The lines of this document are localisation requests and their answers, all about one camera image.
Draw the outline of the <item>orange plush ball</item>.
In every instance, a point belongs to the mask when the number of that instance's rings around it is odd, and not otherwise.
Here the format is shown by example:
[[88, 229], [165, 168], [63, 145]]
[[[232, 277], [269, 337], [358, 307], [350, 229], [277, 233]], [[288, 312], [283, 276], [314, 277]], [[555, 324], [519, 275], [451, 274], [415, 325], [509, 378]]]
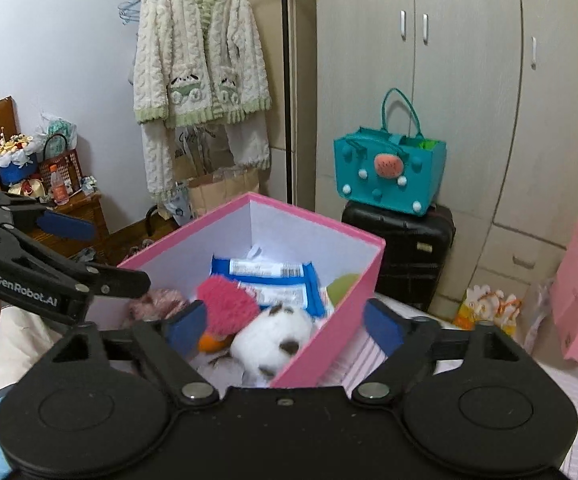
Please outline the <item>orange plush ball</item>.
[[233, 336], [215, 336], [205, 332], [198, 340], [198, 351], [201, 353], [217, 353], [227, 349]]

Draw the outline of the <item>white plush toy brown tail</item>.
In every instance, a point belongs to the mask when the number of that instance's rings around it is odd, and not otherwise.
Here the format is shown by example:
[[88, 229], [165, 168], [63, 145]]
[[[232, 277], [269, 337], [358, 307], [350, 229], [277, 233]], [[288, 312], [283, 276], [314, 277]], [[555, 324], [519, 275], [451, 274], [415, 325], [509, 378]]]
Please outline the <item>white plush toy brown tail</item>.
[[231, 343], [249, 382], [268, 384], [311, 340], [316, 325], [306, 310], [276, 304], [263, 310]]

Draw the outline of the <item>blue snack package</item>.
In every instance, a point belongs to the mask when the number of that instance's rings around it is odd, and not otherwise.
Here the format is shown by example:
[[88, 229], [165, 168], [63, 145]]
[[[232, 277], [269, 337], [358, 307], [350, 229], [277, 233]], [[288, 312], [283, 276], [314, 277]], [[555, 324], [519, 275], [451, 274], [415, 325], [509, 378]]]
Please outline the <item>blue snack package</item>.
[[237, 282], [261, 310], [283, 304], [325, 318], [329, 308], [321, 299], [321, 283], [312, 263], [279, 263], [213, 257], [211, 274]]

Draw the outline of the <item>orange drink bottle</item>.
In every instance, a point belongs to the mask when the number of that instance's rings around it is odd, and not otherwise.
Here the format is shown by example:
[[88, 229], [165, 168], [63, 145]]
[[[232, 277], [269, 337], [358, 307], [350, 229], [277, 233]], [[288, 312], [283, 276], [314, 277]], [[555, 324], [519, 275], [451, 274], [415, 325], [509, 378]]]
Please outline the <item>orange drink bottle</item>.
[[50, 166], [50, 187], [52, 188], [53, 200], [58, 206], [68, 203], [70, 193], [57, 165]]

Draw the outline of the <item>pink floral fabric pouch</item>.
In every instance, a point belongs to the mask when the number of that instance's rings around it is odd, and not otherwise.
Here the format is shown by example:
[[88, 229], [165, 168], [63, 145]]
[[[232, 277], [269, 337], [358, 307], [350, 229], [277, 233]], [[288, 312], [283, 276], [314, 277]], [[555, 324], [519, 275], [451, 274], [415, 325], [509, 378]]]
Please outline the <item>pink floral fabric pouch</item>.
[[135, 322], [155, 322], [172, 318], [182, 311], [188, 300], [175, 289], [150, 289], [147, 294], [128, 303], [128, 316], [123, 323], [129, 327]]

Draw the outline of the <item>pink fluffy plush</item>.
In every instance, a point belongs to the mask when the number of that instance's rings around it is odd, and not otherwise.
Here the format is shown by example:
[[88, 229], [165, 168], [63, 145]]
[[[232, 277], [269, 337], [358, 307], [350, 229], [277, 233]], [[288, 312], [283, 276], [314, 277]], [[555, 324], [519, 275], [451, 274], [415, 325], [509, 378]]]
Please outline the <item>pink fluffy plush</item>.
[[237, 282], [210, 275], [197, 288], [197, 299], [207, 309], [207, 332], [212, 336], [235, 335], [259, 314], [255, 299]]

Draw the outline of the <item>black suitcase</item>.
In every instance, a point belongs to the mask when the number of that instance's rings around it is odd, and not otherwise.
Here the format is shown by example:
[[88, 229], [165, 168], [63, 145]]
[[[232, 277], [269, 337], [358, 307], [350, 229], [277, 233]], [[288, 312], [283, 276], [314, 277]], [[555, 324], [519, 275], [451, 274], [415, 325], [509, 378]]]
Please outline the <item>black suitcase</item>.
[[456, 233], [452, 211], [433, 204], [417, 217], [347, 202], [341, 221], [385, 241], [376, 292], [428, 310]]

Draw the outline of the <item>flower bouquet blue box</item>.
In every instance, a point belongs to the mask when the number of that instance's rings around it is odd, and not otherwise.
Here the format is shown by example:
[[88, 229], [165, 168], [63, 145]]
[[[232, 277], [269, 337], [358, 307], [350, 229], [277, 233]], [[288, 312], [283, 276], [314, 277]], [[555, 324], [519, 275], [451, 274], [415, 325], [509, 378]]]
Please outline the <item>flower bouquet blue box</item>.
[[0, 182], [11, 186], [34, 174], [38, 169], [38, 151], [43, 147], [39, 136], [23, 133], [5, 136], [0, 133]]

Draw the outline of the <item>white orange printed bag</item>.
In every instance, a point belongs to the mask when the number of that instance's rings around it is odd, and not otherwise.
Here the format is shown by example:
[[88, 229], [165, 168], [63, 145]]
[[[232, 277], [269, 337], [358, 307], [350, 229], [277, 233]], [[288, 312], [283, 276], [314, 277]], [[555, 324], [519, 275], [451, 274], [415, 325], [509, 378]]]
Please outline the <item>white orange printed bag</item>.
[[522, 300], [513, 294], [506, 296], [500, 289], [474, 285], [466, 290], [453, 324], [463, 330], [472, 330], [476, 323], [491, 322], [513, 338], [521, 308]]

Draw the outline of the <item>green plush ball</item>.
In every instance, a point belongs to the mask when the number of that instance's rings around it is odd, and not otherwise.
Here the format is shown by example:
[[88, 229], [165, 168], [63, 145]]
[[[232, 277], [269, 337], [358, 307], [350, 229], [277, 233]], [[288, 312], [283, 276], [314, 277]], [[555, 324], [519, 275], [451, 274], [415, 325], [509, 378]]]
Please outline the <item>green plush ball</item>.
[[347, 296], [349, 290], [359, 280], [359, 274], [347, 273], [333, 280], [327, 287], [326, 292], [332, 307], [336, 308], [341, 304], [342, 299]]

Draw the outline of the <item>pink storage box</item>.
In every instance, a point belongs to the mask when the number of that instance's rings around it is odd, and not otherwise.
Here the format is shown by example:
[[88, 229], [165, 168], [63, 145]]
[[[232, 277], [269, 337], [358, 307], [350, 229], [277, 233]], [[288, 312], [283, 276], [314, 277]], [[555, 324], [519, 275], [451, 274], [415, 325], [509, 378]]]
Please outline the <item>pink storage box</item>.
[[193, 299], [211, 274], [245, 287], [262, 308], [309, 314], [315, 333], [277, 373], [274, 388], [313, 387], [362, 324], [385, 241], [348, 224], [248, 193], [121, 263], [154, 289]]

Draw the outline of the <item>brown paper bag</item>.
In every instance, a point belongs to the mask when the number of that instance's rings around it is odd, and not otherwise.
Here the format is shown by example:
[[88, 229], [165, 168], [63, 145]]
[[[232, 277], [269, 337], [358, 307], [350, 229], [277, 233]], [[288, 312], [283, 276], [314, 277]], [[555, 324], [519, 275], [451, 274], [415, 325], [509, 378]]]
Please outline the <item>brown paper bag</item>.
[[260, 191], [257, 168], [221, 168], [202, 177], [189, 179], [186, 183], [191, 210], [201, 217], [238, 196]]

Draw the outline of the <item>teal felt handbag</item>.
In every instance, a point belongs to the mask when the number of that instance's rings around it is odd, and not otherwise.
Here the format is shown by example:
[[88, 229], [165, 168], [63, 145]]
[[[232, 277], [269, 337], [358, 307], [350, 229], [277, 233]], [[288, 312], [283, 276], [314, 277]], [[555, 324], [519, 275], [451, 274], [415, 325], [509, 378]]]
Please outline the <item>teal felt handbag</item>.
[[[408, 107], [415, 134], [388, 128], [387, 105], [396, 93]], [[381, 103], [381, 126], [358, 128], [333, 141], [335, 179], [344, 200], [423, 216], [438, 195], [447, 144], [426, 138], [415, 107], [404, 92], [391, 88]]]

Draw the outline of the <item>cream knitted cardigan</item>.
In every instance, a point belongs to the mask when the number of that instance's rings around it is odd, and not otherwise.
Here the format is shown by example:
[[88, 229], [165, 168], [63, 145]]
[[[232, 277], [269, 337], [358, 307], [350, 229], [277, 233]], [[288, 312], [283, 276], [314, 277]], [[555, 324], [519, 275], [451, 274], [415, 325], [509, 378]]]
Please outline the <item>cream knitted cardigan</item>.
[[178, 128], [222, 125], [236, 165], [271, 162], [272, 96], [249, 0], [142, 0], [133, 94], [147, 190], [158, 203], [176, 190]]

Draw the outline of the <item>beige wardrobe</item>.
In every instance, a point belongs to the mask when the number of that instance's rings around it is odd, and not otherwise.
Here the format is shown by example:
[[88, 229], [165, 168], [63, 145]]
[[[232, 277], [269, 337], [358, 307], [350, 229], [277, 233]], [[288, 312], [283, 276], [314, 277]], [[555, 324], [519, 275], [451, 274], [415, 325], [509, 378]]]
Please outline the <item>beige wardrobe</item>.
[[578, 0], [315, 1], [316, 210], [342, 214], [336, 138], [421, 131], [456, 226], [433, 313], [550, 278], [578, 222]]

